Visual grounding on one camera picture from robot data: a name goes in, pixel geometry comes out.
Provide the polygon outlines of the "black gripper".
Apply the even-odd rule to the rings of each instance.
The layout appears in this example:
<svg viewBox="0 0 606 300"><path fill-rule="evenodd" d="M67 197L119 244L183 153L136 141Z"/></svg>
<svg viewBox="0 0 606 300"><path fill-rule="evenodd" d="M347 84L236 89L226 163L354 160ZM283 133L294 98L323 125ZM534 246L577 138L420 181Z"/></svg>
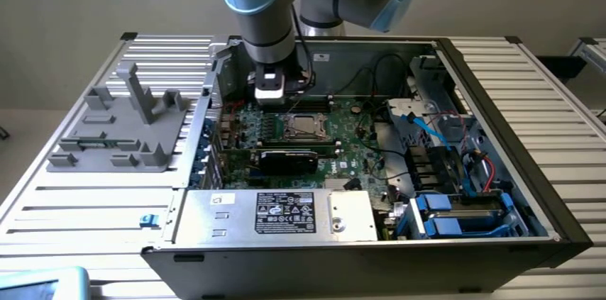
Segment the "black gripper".
<svg viewBox="0 0 606 300"><path fill-rule="evenodd" d="M254 94L256 98L286 98L299 94L308 88L311 81L311 74L303 70L296 61L255 63Z"/></svg>

